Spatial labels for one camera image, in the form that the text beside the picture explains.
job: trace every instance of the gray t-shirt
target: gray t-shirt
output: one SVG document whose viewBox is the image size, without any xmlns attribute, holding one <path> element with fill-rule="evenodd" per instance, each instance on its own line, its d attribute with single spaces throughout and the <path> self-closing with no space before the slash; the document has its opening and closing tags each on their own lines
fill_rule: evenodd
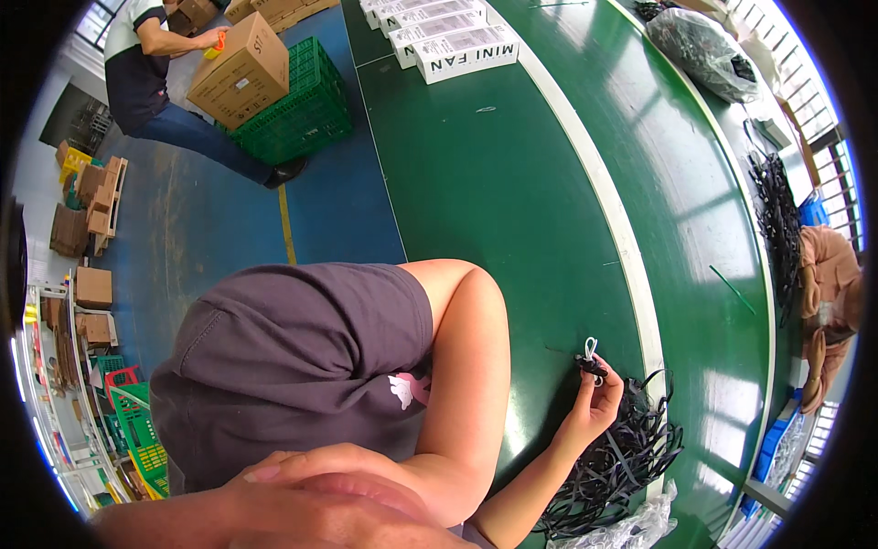
<svg viewBox="0 0 878 549">
<path fill-rule="evenodd" d="M 349 442 L 411 457 L 432 334 L 427 294 L 394 265 L 264 265 L 224 278 L 192 304 L 149 381 L 171 494 L 222 486 L 276 450 Z"/>
</svg>

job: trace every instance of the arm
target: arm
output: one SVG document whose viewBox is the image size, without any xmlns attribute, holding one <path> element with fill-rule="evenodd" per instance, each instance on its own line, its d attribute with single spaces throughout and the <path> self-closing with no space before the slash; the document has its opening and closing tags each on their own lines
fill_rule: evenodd
<svg viewBox="0 0 878 549">
<path fill-rule="evenodd" d="M 218 26 L 215 29 L 205 31 L 195 38 L 186 38 L 176 33 L 171 33 L 160 27 L 158 18 L 149 18 L 137 27 L 137 36 L 140 37 L 140 47 L 146 55 L 173 55 L 185 54 L 196 49 L 205 49 L 216 46 L 219 43 L 219 32 L 227 31 L 228 26 Z"/>
<path fill-rule="evenodd" d="M 850 346 L 847 339 L 827 349 L 823 330 L 814 332 L 808 348 L 808 380 L 802 388 L 803 414 L 813 414 L 823 404 Z"/>
<path fill-rule="evenodd" d="M 415 455 L 403 465 L 432 485 L 431 498 L 449 511 L 445 522 L 459 524 L 485 498 L 500 454 L 509 398 L 506 305 L 473 264 L 401 267 L 427 292 L 434 334 L 430 403 Z"/>
<path fill-rule="evenodd" d="M 802 227 L 799 236 L 799 251 L 802 255 L 801 269 L 802 318 L 810 318 L 817 314 L 820 307 L 820 287 L 817 284 L 817 266 L 822 262 L 846 253 L 850 245 L 839 232 L 825 225 L 819 227 Z"/>
<path fill-rule="evenodd" d="M 513 549 L 524 540 L 579 455 L 615 421 L 624 385 L 607 363 L 599 360 L 608 371 L 604 385 L 595 389 L 594 378 L 582 376 L 573 410 L 549 448 L 497 495 L 482 503 L 470 521 L 498 549 Z"/>
</svg>

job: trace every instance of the fingernail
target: fingernail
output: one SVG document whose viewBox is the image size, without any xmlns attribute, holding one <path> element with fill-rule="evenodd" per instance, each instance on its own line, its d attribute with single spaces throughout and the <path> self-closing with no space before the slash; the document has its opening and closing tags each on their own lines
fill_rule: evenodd
<svg viewBox="0 0 878 549">
<path fill-rule="evenodd" d="M 247 482 L 265 482 L 275 478 L 278 473 L 280 473 L 280 466 L 267 466 L 245 474 L 244 480 Z"/>
</svg>

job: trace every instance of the pink cartoon print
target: pink cartoon print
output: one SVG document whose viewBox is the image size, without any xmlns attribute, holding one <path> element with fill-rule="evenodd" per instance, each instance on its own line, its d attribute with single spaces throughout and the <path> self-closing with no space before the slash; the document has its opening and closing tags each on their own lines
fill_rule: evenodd
<svg viewBox="0 0 878 549">
<path fill-rule="evenodd" d="M 412 374 L 403 372 L 387 377 L 390 379 L 390 392 L 399 397 L 402 409 L 408 408 L 413 398 L 427 406 L 430 400 L 430 392 L 426 388 L 430 384 L 429 376 L 415 379 Z"/>
</svg>

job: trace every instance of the wooden pallet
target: wooden pallet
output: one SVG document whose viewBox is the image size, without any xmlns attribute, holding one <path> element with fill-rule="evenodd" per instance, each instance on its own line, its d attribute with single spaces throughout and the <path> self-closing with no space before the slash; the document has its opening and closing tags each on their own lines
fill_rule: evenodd
<svg viewBox="0 0 878 549">
<path fill-rule="evenodd" d="M 119 201 L 122 198 L 122 185 L 125 184 L 125 174 L 128 172 L 128 160 L 121 159 L 119 163 L 119 175 L 116 177 L 116 188 L 112 194 L 112 206 L 107 215 L 107 227 L 102 235 L 95 235 L 95 256 L 100 257 L 110 243 L 110 239 L 116 236 L 116 223 L 119 221 Z"/>
</svg>

